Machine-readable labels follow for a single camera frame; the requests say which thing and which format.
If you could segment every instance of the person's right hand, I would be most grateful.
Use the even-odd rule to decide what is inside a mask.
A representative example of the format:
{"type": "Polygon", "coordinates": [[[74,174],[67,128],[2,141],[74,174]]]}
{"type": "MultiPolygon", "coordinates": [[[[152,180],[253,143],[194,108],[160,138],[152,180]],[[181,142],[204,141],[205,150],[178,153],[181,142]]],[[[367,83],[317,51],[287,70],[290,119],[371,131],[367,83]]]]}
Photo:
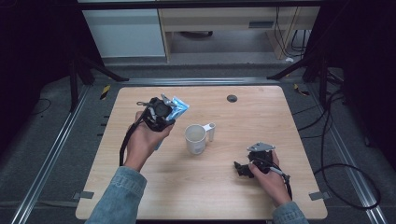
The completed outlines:
{"type": "MultiPolygon", "coordinates": [[[[138,111],[135,121],[140,118],[143,111],[138,111]]],[[[154,132],[145,122],[141,122],[132,133],[127,145],[127,157],[124,166],[128,166],[140,172],[149,156],[154,152],[154,148],[169,135],[173,124],[166,127],[162,132],[154,132]]]]}
{"type": "MultiPolygon", "coordinates": [[[[272,150],[272,155],[274,163],[279,166],[279,159],[277,158],[274,150],[272,150]]],[[[268,174],[265,174],[252,163],[248,165],[248,168],[259,180],[259,183],[265,192],[267,192],[267,194],[272,198],[275,207],[291,202],[291,198],[286,190],[285,182],[281,175],[274,171],[270,171],[268,174]]]]}

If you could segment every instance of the person's left hand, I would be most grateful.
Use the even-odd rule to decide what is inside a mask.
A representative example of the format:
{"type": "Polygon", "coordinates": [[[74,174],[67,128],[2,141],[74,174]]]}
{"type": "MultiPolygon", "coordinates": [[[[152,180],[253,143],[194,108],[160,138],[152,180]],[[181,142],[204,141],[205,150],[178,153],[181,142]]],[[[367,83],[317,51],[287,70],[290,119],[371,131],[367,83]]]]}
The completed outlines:
{"type": "MultiPolygon", "coordinates": [[[[142,113],[143,111],[136,112],[134,121],[137,121],[142,113]]],[[[147,158],[154,152],[155,147],[169,135],[173,126],[172,124],[158,133],[152,131],[145,122],[141,122],[129,139],[124,166],[140,172],[147,158]]]]}

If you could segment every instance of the black metal stand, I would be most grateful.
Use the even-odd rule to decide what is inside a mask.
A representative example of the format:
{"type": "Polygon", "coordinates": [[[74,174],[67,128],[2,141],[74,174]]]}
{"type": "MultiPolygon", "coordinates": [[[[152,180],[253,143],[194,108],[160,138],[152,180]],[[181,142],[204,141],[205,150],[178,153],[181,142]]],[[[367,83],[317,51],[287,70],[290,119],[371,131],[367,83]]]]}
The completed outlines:
{"type": "Polygon", "coordinates": [[[343,22],[343,19],[346,16],[346,8],[350,5],[352,1],[354,0],[348,0],[342,5],[322,7],[320,9],[312,32],[313,34],[314,31],[321,30],[317,33],[322,33],[322,35],[318,36],[318,39],[314,41],[314,44],[312,44],[310,39],[310,41],[308,42],[306,54],[299,62],[289,66],[288,68],[274,76],[268,77],[267,79],[281,79],[282,77],[290,74],[294,70],[305,66],[306,70],[303,75],[303,81],[313,82],[316,77],[319,77],[319,101],[323,106],[325,106],[327,94],[328,63],[332,55],[332,46],[335,42],[334,40],[338,38],[338,31],[336,30],[336,27],[340,22],[343,22]]]}
{"type": "Polygon", "coordinates": [[[78,77],[84,85],[92,85],[94,82],[92,68],[118,82],[129,80],[129,78],[120,77],[104,67],[81,10],[49,6],[49,12],[53,18],[53,29],[58,33],[58,38],[69,61],[70,112],[74,111],[78,104],[78,77]],[[69,21],[70,18],[82,22],[69,21]]]}
{"type": "MultiPolygon", "coordinates": [[[[55,3],[53,7],[55,8],[63,8],[67,10],[108,10],[108,9],[149,9],[149,8],[198,8],[198,7],[325,7],[325,6],[333,6],[338,5],[339,3],[344,3],[346,0],[317,0],[317,1],[295,1],[295,0],[282,0],[282,1],[272,1],[272,0],[233,0],[233,1],[225,1],[225,0],[199,0],[199,1],[154,1],[154,2],[117,2],[117,3],[55,3]]],[[[320,46],[325,46],[326,41],[320,40],[320,46]]],[[[307,69],[309,73],[304,75],[306,79],[311,79],[318,74],[318,69],[321,71],[323,77],[326,77],[327,73],[323,73],[323,71],[327,71],[327,60],[325,54],[321,52],[326,52],[325,50],[321,50],[317,48],[316,52],[308,54],[303,59],[301,59],[296,64],[290,66],[289,68],[285,69],[281,73],[273,76],[268,77],[268,79],[280,79],[283,76],[289,74],[290,72],[294,71],[295,69],[301,66],[307,66],[309,64],[317,63],[317,59],[320,58],[322,62],[322,67],[315,69],[307,69]]],[[[102,72],[103,74],[112,77],[117,81],[125,81],[128,80],[127,78],[119,77],[110,71],[106,70],[104,67],[96,64],[95,62],[90,61],[88,58],[85,57],[74,57],[73,64],[75,65],[74,69],[77,69],[77,73],[80,75],[81,79],[83,79],[84,84],[92,84],[93,76],[90,75],[89,69],[87,66],[93,67],[98,71],[102,72]]],[[[71,84],[76,85],[76,81],[71,81],[71,84]]]]}
{"type": "Polygon", "coordinates": [[[70,72],[70,91],[72,97],[72,103],[70,106],[70,112],[74,111],[78,104],[78,80],[77,75],[80,77],[82,83],[84,85],[92,85],[94,82],[94,77],[90,71],[90,67],[96,69],[97,71],[101,72],[102,74],[111,77],[113,80],[122,82],[128,81],[129,78],[120,77],[115,73],[107,70],[105,67],[91,61],[85,57],[76,57],[72,60],[69,65],[69,72],[70,72]]]}

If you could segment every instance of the wooden table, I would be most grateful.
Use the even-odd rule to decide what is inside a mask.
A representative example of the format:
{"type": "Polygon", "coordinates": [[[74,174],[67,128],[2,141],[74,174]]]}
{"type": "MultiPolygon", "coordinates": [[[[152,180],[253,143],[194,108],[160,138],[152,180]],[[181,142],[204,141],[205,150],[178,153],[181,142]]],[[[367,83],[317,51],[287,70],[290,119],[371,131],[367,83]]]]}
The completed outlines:
{"type": "Polygon", "coordinates": [[[138,219],[272,219],[275,209],[257,180],[239,176],[233,162],[248,163],[247,147],[263,141],[276,146],[280,167],[291,176],[293,200],[307,218],[327,216],[322,200],[311,201],[318,185],[283,91],[278,86],[142,87],[120,90],[93,162],[76,215],[90,216],[119,165],[122,139],[136,111],[161,97],[177,96],[190,109],[152,154],[141,174],[148,180],[138,219]],[[227,101],[236,95],[235,103],[227,101]],[[193,123],[216,123],[213,142],[201,155],[186,149],[184,131],[193,123]]]}

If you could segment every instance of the denim sleeve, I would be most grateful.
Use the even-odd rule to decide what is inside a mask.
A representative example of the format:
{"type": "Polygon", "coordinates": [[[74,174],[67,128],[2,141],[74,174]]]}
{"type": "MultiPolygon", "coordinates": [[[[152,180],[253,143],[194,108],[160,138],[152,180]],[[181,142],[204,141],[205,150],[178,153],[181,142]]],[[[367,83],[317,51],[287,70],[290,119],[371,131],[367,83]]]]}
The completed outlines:
{"type": "Polygon", "coordinates": [[[280,205],[273,213],[275,224],[308,223],[297,203],[289,202],[280,205]]]}
{"type": "Polygon", "coordinates": [[[135,223],[146,184],[146,178],[137,171],[119,167],[85,223],[135,223]]]}

